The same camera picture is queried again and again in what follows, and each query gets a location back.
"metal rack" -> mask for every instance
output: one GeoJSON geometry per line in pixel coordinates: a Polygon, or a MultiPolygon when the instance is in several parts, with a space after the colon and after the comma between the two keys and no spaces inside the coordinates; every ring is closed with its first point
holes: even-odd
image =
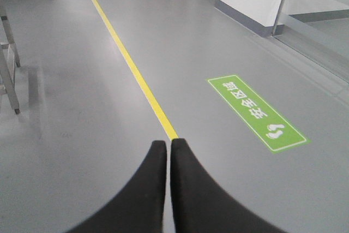
{"type": "Polygon", "coordinates": [[[7,94],[11,107],[16,114],[19,114],[20,104],[15,92],[15,73],[16,67],[19,68],[21,63],[3,0],[0,0],[0,17],[7,38],[7,43],[1,43],[0,50],[0,95],[7,94]]]}

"glass partition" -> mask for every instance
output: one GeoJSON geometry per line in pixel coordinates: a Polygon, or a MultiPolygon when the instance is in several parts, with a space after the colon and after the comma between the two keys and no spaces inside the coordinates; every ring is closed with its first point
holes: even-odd
{"type": "Polygon", "coordinates": [[[349,0],[283,0],[274,36],[349,82],[349,0]]]}

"metal frame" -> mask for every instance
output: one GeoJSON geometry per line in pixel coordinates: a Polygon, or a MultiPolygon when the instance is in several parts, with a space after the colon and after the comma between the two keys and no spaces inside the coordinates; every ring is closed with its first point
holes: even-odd
{"type": "Polygon", "coordinates": [[[285,0],[281,0],[280,6],[279,6],[279,10],[278,10],[278,14],[276,15],[276,18],[275,18],[275,23],[274,23],[272,35],[275,35],[276,28],[278,26],[280,15],[281,15],[281,12],[282,12],[282,8],[284,7],[284,4],[285,4],[285,0]]]}
{"type": "Polygon", "coordinates": [[[1,43],[0,50],[0,95],[7,94],[11,107],[16,114],[20,113],[20,104],[15,92],[15,72],[16,66],[20,67],[20,58],[18,56],[17,47],[11,30],[10,22],[7,18],[3,0],[0,0],[0,17],[6,33],[7,43],[1,43]]]}

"gray floor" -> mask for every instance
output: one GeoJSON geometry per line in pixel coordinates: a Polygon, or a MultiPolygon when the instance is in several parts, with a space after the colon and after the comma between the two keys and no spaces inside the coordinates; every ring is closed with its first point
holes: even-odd
{"type": "MultiPolygon", "coordinates": [[[[349,228],[349,85],[214,0],[98,0],[180,137],[291,233],[349,228]],[[238,74],[311,143],[271,154],[207,83],[238,74]]],[[[0,232],[63,232],[133,174],[159,121],[91,0],[5,0],[23,67],[0,107],[0,232]]],[[[174,232],[170,198],[165,232],[174,232]]]]}

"footprint icon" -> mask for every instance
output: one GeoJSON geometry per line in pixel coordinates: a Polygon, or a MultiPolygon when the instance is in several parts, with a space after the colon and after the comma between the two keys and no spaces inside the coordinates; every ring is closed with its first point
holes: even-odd
{"type": "Polygon", "coordinates": [[[275,133],[268,133],[267,137],[270,139],[278,139],[284,132],[282,132],[281,130],[278,130],[275,133]]]}
{"type": "Polygon", "coordinates": [[[285,126],[282,125],[282,124],[278,124],[278,125],[276,125],[276,124],[270,124],[270,125],[268,125],[268,130],[269,130],[269,131],[275,131],[275,130],[277,130],[278,128],[285,128],[285,126]]]}

